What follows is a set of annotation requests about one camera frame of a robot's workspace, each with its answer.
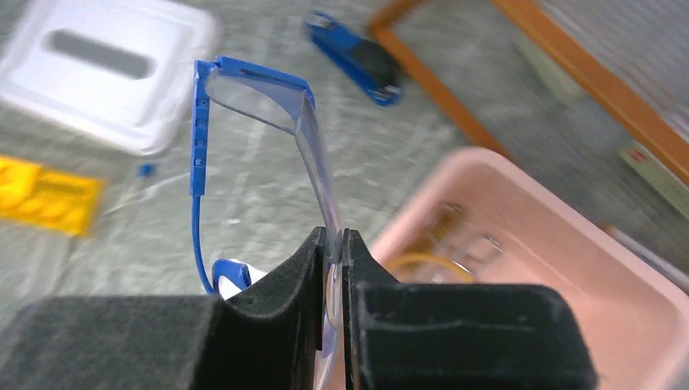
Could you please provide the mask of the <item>beige labelled block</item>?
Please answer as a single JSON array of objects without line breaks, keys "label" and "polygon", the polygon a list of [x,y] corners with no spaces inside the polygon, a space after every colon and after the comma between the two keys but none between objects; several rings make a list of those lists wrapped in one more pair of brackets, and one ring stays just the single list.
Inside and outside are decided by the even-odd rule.
[{"label": "beige labelled block", "polygon": [[620,149],[619,155],[673,207],[688,212],[688,187],[648,148],[632,141]]}]

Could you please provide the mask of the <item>blue safety glasses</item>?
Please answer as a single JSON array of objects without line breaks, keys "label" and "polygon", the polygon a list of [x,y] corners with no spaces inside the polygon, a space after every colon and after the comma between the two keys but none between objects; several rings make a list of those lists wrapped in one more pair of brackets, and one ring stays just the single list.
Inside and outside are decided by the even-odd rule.
[{"label": "blue safety glasses", "polygon": [[228,56],[194,65],[189,195],[205,292],[218,277],[266,275],[323,228],[321,346],[314,386],[331,381],[342,324],[343,230],[315,99],[302,78]]}]

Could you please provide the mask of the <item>yellow test tube rack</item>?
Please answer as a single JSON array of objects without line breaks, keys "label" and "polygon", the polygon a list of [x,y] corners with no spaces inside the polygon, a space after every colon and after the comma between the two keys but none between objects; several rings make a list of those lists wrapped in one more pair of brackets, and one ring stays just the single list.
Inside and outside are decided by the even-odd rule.
[{"label": "yellow test tube rack", "polygon": [[105,183],[38,162],[1,157],[1,217],[68,236],[87,236]]}]

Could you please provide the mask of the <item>upright blue capped tube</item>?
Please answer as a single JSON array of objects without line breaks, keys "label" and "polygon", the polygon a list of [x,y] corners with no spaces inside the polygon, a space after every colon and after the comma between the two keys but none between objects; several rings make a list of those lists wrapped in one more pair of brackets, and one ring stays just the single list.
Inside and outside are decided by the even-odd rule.
[{"label": "upright blue capped tube", "polygon": [[131,185],[119,198],[119,200],[102,215],[110,215],[127,206],[132,206],[140,202],[148,201],[156,197],[156,194],[165,186],[189,176],[188,173],[174,175],[167,178],[156,179],[158,165],[147,162],[141,164],[136,171],[136,176]]}]

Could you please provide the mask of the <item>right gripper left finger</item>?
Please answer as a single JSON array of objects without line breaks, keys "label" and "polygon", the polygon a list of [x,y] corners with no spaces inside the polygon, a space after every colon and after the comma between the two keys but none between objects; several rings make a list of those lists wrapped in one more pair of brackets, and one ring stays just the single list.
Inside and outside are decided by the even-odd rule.
[{"label": "right gripper left finger", "polygon": [[4,389],[311,389],[325,231],[229,299],[51,297],[1,336]]}]

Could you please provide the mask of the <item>pink plastic bin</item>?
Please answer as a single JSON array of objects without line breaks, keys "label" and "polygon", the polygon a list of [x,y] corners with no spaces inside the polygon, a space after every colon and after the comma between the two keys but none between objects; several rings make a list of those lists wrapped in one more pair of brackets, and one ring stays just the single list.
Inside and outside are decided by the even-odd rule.
[{"label": "pink plastic bin", "polygon": [[[495,152],[447,157],[380,234],[376,262],[400,254],[443,203],[502,246],[472,284],[538,284],[563,297],[598,374],[594,389],[687,388],[687,294]],[[347,389],[344,357],[331,389]]]}]

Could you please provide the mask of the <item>yellow rubber tubing with clamps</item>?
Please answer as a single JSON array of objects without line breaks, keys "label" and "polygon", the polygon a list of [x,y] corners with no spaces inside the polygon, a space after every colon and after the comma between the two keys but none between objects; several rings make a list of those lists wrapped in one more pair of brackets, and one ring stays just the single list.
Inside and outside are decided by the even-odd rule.
[{"label": "yellow rubber tubing with clamps", "polygon": [[419,232],[384,265],[404,283],[471,284],[503,254],[501,243],[478,230],[457,204],[441,204]]}]

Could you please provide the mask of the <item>orange wooden shelf rack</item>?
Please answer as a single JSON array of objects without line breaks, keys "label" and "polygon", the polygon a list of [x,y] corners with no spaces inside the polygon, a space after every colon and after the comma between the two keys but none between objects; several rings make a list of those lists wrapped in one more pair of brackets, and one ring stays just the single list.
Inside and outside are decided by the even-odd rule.
[{"label": "orange wooden shelf rack", "polygon": [[[395,24],[419,4],[388,2],[372,16],[368,33],[470,141],[503,154],[501,144],[395,33]],[[520,52],[555,98],[571,104],[589,94],[663,167],[688,182],[687,109],[671,118],[669,109],[677,105],[667,89],[654,84],[638,63],[604,65],[536,1],[493,4],[518,28]]]}]

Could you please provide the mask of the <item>blue stapler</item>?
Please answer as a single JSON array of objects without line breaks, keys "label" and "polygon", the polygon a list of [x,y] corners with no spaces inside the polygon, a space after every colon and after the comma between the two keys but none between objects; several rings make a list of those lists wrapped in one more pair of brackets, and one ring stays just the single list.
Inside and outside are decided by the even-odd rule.
[{"label": "blue stapler", "polygon": [[310,40],[373,102],[391,106],[398,101],[401,67],[380,44],[320,11],[312,12],[305,26]]}]

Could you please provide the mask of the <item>white plastic lid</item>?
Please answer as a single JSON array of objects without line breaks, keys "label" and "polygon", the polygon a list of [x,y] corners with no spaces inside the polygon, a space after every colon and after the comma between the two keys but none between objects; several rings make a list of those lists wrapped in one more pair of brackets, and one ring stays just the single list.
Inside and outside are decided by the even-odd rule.
[{"label": "white plastic lid", "polygon": [[174,1],[30,1],[1,56],[4,104],[136,156],[165,150],[220,21]]}]

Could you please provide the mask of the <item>beige block on shelf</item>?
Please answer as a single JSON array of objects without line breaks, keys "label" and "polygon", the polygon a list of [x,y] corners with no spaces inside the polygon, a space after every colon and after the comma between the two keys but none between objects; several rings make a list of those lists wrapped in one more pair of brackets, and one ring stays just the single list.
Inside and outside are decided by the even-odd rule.
[{"label": "beige block on shelf", "polygon": [[572,106],[587,95],[572,77],[524,33],[518,34],[515,45],[545,87],[560,103]]}]

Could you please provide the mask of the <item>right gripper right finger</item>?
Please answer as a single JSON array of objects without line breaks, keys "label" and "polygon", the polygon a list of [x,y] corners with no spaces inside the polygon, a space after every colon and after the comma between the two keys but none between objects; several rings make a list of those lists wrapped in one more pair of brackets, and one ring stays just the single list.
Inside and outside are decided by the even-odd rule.
[{"label": "right gripper right finger", "polygon": [[594,389],[576,318],[538,284],[405,284],[342,238],[347,389]]}]

